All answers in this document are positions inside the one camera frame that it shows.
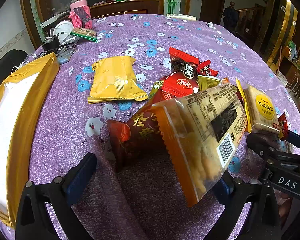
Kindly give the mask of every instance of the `metal bolt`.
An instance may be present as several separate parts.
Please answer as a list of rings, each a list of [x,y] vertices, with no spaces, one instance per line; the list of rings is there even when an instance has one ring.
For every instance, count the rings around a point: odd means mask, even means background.
[[[234,178],[234,182],[237,183],[237,184],[241,184],[242,183],[242,179],[239,178],[239,177],[235,177]]]
[[[32,181],[31,180],[29,180],[29,181],[26,182],[26,187],[31,187],[31,185],[32,185]]]
[[[270,187],[271,186],[269,180],[265,180],[264,183],[265,183],[266,187]]]
[[[62,177],[60,177],[60,176],[55,177],[54,180],[53,180],[53,182],[57,183],[57,184],[60,183],[61,181],[62,181]]]
[[[267,163],[274,164],[273,160],[267,159]]]

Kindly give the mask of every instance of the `purple tablecloth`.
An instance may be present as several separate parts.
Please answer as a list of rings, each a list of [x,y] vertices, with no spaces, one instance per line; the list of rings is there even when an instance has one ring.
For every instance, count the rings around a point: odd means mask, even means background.
[[[209,28],[200,21],[145,14],[94,20],[93,28],[102,38],[98,43],[81,42],[70,62],[60,66],[36,127],[29,179],[36,184],[51,182],[77,165],[86,152],[96,154],[97,172],[79,203],[73,206],[94,239],[203,239],[223,206],[209,192],[188,208],[166,152],[145,156],[119,174],[114,172],[106,120],[127,121],[145,102],[89,105],[93,62],[105,57],[133,56],[138,85],[149,94],[152,84],[170,73],[169,46],[200,61],[210,59],[219,78],[228,77],[235,84],[238,77],[263,90],[272,98],[277,113],[286,111],[290,129],[300,134],[299,112],[270,68],[222,26],[215,27]],[[33,60],[41,50],[27,60]],[[245,182],[257,183],[261,165],[261,159],[247,150],[244,137],[228,169]],[[248,208],[246,205],[229,239],[239,233]],[[51,218],[59,236],[66,239],[54,213]],[[7,238],[14,239],[13,229],[7,230],[1,222],[0,228]]]

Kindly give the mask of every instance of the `pink bottle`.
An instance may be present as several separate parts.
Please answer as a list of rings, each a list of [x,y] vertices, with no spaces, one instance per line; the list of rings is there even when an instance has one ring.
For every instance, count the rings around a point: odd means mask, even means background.
[[[74,27],[82,27],[82,21],[80,20],[79,16],[76,15],[74,12],[74,8],[82,7],[83,10],[91,17],[90,9],[87,4],[87,0],[71,0],[70,3],[70,15],[69,18],[71,18],[73,26]],[[88,21],[85,23],[85,28],[92,29],[92,21]]]

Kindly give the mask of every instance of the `yellow snack package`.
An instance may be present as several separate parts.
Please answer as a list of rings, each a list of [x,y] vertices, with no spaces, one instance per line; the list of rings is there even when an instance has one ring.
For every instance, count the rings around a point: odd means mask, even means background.
[[[213,88],[221,83],[221,79],[213,76],[201,76],[198,75],[199,91],[207,90],[208,88]]]
[[[135,61],[130,56],[117,56],[93,63],[95,74],[88,103],[147,99],[147,93],[137,86],[137,78],[132,68]]]
[[[241,84],[237,78],[236,82],[245,105],[247,131],[279,134],[279,121],[271,98],[247,83]]]
[[[230,83],[152,105],[188,206],[227,169],[247,125]]]

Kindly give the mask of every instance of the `wooden door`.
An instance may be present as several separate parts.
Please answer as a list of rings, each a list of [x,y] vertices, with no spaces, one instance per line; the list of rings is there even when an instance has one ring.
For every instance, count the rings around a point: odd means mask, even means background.
[[[200,21],[220,24],[225,0],[202,0]]]

